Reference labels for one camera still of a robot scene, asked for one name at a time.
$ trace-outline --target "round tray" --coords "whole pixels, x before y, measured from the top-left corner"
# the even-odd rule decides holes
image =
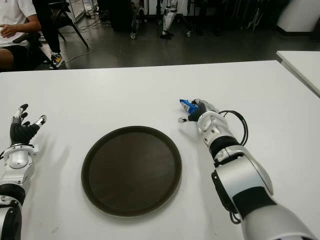
[[[102,137],[82,166],[82,186],[102,211],[136,217],[155,211],[177,189],[179,151],[162,132],[145,126],[117,129]]]

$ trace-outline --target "person's hand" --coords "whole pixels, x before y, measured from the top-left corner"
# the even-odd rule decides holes
[[[1,37],[5,38],[11,38],[17,33],[17,26],[10,25],[10,24],[1,24],[0,25],[1,31]]]
[[[29,121],[22,124],[23,120],[28,116],[28,113],[25,112],[27,107],[28,104],[19,107],[12,118],[12,124],[10,126],[11,145],[28,145],[40,127],[47,121],[47,116],[42,115],[34,124],[30,124]]]

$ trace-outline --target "table surface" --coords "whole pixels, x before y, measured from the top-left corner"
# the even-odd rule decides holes
[[[320,97],[320,51],[278,51],[277,55]]]
[[[47,114],[33,143],[35,174],[23,206],[23,240],[242,240],[211,180],[212,157],[179,98],[196,97],[243,114],[247,148],[268,171],[275,199],[320,237],[319,99],[277,61],[0,74],[0,146],[15,109]],[[241,123],[227,117],[240,139]],[[105,134],[148,126],[168,135],[182,158],[176,195],[147,216],[118,218],[96,209],[81,185],[87,152]]]

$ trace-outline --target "blue package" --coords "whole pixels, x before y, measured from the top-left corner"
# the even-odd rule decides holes
[[[193,114],[197,110],[197,106],[190,103],[188,100],[180,99],[180,103],[182,104],[184,110],[189,114]]]

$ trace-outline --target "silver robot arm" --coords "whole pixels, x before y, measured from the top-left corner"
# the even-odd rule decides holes
[[[42,115],[34,124],[23,119],[28,105],[22,105],[14,114],[10,127],[11,145],[0,156],[4,160],[4,174],[0,179],[0,240],[20,240],[22,205],[34,173],[32,157],[37,149],[30,145],[47,117]]]
[[[164,0],[163,29],[160,38],[170,40],[174,35],[169,32],[178,11],[178,0]]]
[[[229,211],[232,222],[241,223],[244,238],[316,240],[292,211],[276,202],[268,173],[248,150],[238,143],[219,111],[200,99],[195,99],[192,103],[182,102],[182,105],[191,115],[178,121],[197,122],[216,167],[212,173],[215,189],[223,206]],[[242,118],[237,112],[223,111],[229,112]]]

